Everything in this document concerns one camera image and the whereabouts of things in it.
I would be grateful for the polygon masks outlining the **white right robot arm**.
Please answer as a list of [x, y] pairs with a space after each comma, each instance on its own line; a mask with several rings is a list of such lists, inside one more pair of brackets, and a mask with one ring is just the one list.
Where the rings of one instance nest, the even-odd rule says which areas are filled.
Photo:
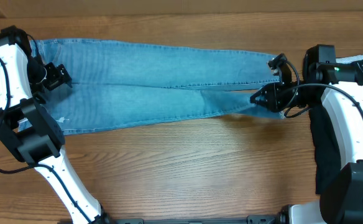
[[338, 58], [334, 46], [316, 45], [306, 51], [302, 74], [284, 54], [268, 65], [280, 80], [250, 101], [285, 117], [294, 107], [309, 112], [319, 199], [247, 222], [363, 223], [363, 55]]

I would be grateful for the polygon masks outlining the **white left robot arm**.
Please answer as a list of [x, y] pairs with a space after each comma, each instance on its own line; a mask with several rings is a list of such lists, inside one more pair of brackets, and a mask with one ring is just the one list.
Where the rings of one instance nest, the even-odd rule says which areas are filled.
[[[52, 186], [72, 223], [112, 223], [103, 206], [88, 192], [65, 152], [58, 123], [43, 105], [43, 94], [70, 85], [64, 65], [44, 63], [34, 38], [16, 26], [0, 32], [0, 141], [25, 167], [35, 169]], [[7, 171], [0, 168], [0, 173]]]

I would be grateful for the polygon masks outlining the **light blue denim jeans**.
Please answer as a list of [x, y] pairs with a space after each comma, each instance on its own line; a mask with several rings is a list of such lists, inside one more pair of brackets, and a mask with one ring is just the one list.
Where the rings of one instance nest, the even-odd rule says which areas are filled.
[[270, 54], [99, 39], [30, 46], [71, 76], [71, 85], [50, 91], [45, 104], [66, 135], [227, 114], [282, 117], [250, 102], [252, 90], [277, 81]]

